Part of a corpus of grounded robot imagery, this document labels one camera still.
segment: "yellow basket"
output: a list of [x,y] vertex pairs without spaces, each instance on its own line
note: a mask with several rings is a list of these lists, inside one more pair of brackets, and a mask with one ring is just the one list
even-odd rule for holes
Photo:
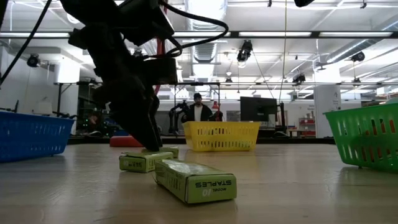
[[249,151],[256,147],[260,122],[186,122],[187,145],[194,151]]

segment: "green basket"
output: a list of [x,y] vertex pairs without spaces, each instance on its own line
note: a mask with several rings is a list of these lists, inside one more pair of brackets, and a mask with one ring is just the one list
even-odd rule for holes
[[398,171],[398,103],[325,115],[345,164]]

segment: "black cable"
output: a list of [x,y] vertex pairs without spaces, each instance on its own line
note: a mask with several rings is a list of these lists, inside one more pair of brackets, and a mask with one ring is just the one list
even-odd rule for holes
[[14,60],[11,62],[10,66],[8,66],[6,72],[4,73],[4,75],[1,77],[0,79],[0,85],[2,85],[5,81],[5,79],[7,78],[7,76],[10,74],[12,68],[14,67],[14,65],[17,63],[18,59],[21,57],[22,53],[25,51],[25,49],[27,48],[27,46],[29,45],[30,41],[33,39],[33,36],[35,35],[37,29],[39,28],[40,24],[43,21],[43,18],[45,16],[45,13],[47,12],[47,10],[49,9],[50,5],[51,5],[52,0],[47,0],[47,3],[45,4],[43,11],[41,13],[41,15],[39,16],[39,18],[37,19],[36,25],[33,27],[32,32],[30,33],[30,35],[28,36],[28,38],[26,39],[24,45],[21,47],[21,49],[19,49],[17,55],[15,56]]
[[[199,40],[199,41],[196,41],[196,42],[193,42],[193,43],[184,44],[184,45],[182,45],[182,49],[185,49],[187,47],[193,47],[193,46],[200,45],[200,44],[209,43],[209,42],[212,42],[214,40],[218,40],[218,39],[224,37],[229,31],[229,27],[228,27],[228,25],[225,22],[181,11],[181,10],[176,9],[173,6],[167,4],[163,0],[160,0],[159,4],[163,5],[166,9],[168,9],[168,10],[170,10],[170,11],[172,11],[172,12],[178,14],[178,15],[181,15],[183,17],[187,17],[187,18],[198,20],[198,21],[202,21],[202,22],[208,22],[208,23],[211,23],[211,24],[214,24],[214,25],[221,26],[221,27],[223,27],[225,29],[224,32],[222,32],[221,34],[219,34],[219,35],[217,35],[215,37],[210,37],[210,38],[205,39],[205,40]],[[172,49],[172,50],[170,50],[169,52],[167,52],[167,54],[170,55],[172,52],[174,52],[176,50],[178,50],[177,47]]]

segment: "table surface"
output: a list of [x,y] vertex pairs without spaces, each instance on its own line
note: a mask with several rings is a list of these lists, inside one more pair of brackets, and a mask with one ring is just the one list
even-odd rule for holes
[[397,223],[398,174],[340,161],[334,145],[258,145],[180,159],[232,172],[238,197],[185,205],[154,173],[123,172],[128,148],[67,146],[59,156],[0,164],[0,223]]

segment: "blue basket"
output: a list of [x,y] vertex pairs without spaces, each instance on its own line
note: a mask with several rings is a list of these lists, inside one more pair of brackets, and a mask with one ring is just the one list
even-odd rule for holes
[[0,112],[0,162],[63,153],[72,119]]

